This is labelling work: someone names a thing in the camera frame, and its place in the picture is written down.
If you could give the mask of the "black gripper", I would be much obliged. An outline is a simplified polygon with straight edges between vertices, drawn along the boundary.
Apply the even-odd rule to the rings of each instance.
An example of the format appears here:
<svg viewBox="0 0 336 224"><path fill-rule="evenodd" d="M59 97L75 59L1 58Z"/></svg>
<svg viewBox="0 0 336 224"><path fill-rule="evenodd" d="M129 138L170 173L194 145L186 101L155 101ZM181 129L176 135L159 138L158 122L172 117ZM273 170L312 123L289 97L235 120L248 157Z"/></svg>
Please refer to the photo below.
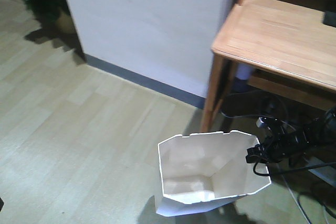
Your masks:
<svg viewBox="0 0 336 224"><path fill-rule="evenodd" d="M268 129L271 136L266 137L262 144L247 149L246 163L276 164L288 158L289 154L285 150L285 140L288 137L288 131L284 126L285 122L261 116L258 118L256 125L258 128Z"/></svg>

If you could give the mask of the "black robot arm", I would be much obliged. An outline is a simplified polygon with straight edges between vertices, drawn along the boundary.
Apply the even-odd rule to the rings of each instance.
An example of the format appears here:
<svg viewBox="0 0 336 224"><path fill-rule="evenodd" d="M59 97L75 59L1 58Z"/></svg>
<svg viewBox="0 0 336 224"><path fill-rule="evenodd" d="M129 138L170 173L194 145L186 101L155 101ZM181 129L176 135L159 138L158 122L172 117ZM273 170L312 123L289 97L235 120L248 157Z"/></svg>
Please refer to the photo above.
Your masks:
<svg viewBox="0 0 336 224"><path fill-rule="evenodd" d="M271 132L271 136L259 145L261 157L258 161L264 164L279 163L285 158L301 154L313 147L334 144L335 107L291 133L277 119L261 117L257 121L257 126L266 127Z"/></svg>

